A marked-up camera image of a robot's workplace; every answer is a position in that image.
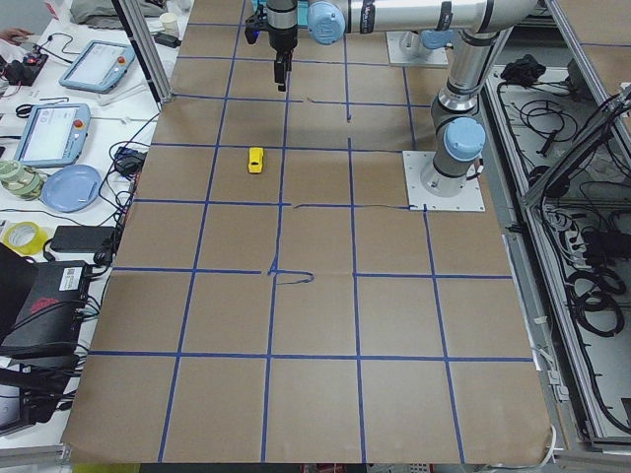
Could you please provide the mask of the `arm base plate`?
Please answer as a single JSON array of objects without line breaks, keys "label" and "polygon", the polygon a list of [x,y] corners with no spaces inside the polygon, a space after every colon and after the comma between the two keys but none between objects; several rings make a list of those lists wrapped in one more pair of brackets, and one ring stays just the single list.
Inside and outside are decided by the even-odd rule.
[{"label": "arm base plate", "polygon": [[434,152],[403,151],[408,207],[412,211],[484,212],[475,165],[464,176],[451,178],[434,167]]},{"label": "arm base plate", "polygon": [[452,31],[387,32],[388,59],[395,66],[447,68],[446,46],[451,43]]}]

